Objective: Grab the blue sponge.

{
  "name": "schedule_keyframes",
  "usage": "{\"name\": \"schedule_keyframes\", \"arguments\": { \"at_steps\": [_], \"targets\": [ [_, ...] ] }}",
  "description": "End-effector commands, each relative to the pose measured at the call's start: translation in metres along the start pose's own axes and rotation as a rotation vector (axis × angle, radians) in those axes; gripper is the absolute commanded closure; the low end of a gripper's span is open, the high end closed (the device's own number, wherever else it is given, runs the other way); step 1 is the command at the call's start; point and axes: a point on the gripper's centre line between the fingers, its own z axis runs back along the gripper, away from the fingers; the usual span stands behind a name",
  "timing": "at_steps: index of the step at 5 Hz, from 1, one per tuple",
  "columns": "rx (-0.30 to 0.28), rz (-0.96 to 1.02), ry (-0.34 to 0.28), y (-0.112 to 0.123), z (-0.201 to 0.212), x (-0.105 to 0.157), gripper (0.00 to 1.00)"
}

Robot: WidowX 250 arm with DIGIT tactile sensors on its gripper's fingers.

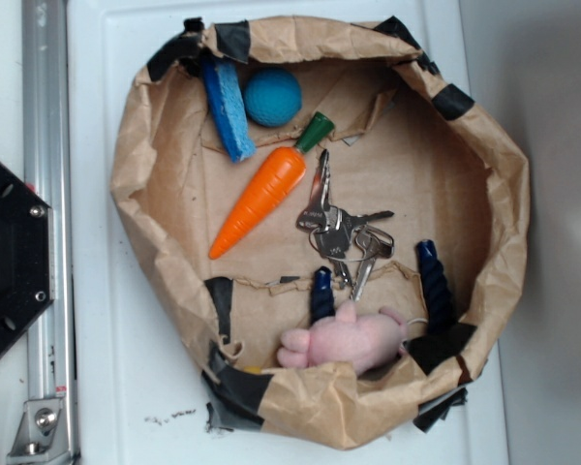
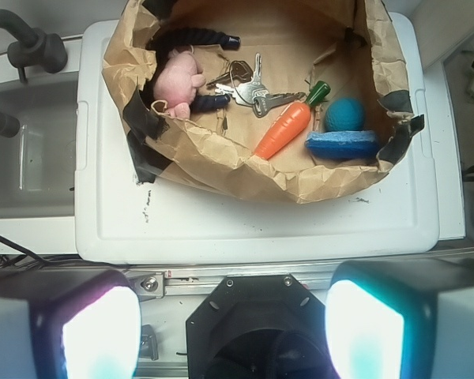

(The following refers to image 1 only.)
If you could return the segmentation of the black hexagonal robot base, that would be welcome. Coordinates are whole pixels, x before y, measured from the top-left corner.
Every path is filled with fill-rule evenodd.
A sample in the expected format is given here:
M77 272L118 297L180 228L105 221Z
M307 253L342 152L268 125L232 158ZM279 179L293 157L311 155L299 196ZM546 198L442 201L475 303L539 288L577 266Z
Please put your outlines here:
M0 358L53 301L51 207L0 162Z

